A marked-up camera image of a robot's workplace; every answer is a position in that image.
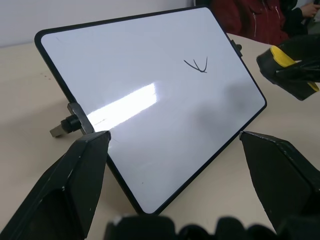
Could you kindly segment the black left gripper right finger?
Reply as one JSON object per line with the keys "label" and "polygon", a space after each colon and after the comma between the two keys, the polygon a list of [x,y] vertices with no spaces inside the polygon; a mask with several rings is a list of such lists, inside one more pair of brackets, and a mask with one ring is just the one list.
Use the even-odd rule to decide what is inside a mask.
{"label": "black left gripper right finger", "polygon": [[277,234],[290,217],[320,215],[320,172],[289,141],[250,131],[239,139],[253,187]]}

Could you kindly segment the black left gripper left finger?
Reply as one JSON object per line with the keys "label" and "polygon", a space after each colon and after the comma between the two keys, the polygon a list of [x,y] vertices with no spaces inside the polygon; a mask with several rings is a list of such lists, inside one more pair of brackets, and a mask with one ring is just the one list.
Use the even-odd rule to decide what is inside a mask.
{"label": "black left gripper left finger", "polygon": [[100,198],[109,131],[77,139],[36,182],[0,233],[2,240],[84,240]]}

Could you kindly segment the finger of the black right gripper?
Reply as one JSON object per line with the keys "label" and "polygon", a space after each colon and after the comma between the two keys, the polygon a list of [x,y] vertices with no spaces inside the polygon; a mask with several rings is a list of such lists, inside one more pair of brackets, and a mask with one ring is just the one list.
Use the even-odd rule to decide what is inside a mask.
{"label": "finger of the black right gripper", "polygon": [[293,82],[320,82],[320,59],[310,58],[301,60],[277,70],[275,74],[278,78]]}
{"label": "finger of the black right gripper", "polygon": [[299,35],[277,46],[278,62],[320,61],[320,35]]}

